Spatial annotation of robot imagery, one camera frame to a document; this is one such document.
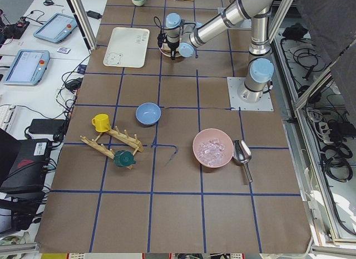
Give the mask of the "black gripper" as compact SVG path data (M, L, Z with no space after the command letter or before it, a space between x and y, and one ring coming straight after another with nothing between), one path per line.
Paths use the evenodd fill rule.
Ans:
M172 60L176 59L176 50L179 48L179 35L177 33L159 33L157 37L157 45L160 49L164 47L171 50L170 57Z

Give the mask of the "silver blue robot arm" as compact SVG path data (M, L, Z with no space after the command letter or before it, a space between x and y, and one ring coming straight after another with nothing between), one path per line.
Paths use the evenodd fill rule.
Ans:
M237 89L237 95L247 103L258 102L274 73L274 65L268 56L271 51L268 33L270 9L274 0L231 0L230 4L210 21L201 24L181 19L177 13L166 16L162 25L158 17L154 22L160 28L157 45L167 44L170 58L176 55L188 58L203 46L229 28L245 19L251 20L248 74Z

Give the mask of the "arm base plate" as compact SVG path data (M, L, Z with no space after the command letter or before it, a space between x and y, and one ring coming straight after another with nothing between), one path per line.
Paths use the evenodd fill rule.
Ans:
M274 111L270 93L252 92L245 87L245 77L227 77L231 110Z

